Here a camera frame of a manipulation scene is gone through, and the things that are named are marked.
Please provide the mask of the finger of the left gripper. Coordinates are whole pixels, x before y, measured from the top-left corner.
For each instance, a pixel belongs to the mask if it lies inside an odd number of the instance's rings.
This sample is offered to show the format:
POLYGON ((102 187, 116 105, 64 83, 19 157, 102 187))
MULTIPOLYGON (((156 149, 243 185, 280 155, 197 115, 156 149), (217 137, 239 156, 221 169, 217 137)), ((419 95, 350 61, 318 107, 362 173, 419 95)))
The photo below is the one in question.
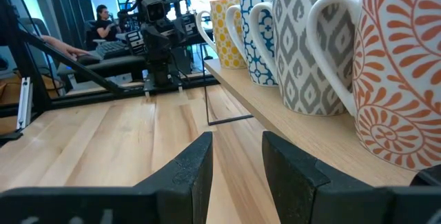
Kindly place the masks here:
POLYGON ((161 85, 168 85, 170 83, 169 78, 169 66, 167 62, 161 64, 161 85))
POLYGON ((152 74, 154 75, 155 85, 161 84, 161 63, 153 63, 152 64, 152 74))

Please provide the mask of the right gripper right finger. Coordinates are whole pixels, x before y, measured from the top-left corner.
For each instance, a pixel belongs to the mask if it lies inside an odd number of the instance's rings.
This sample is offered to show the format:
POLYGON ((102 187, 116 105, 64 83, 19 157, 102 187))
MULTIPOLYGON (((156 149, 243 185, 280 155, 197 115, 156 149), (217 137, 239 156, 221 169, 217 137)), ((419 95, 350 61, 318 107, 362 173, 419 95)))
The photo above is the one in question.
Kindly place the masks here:
POLYGON ((281 223, 440 222, 440 166, 418 172, 408 186, 373 187, 270 131, 262 153, 281 223))

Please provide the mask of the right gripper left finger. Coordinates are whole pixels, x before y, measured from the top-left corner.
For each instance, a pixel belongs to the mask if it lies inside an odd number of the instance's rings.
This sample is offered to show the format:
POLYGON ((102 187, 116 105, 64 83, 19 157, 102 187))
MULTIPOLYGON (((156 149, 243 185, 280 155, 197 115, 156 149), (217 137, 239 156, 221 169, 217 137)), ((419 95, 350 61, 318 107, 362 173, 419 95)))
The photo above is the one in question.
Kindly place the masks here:
POLYGON ((1 193, 2 223, 205 223, 213 134, 131 187, 19 187, 1 193))

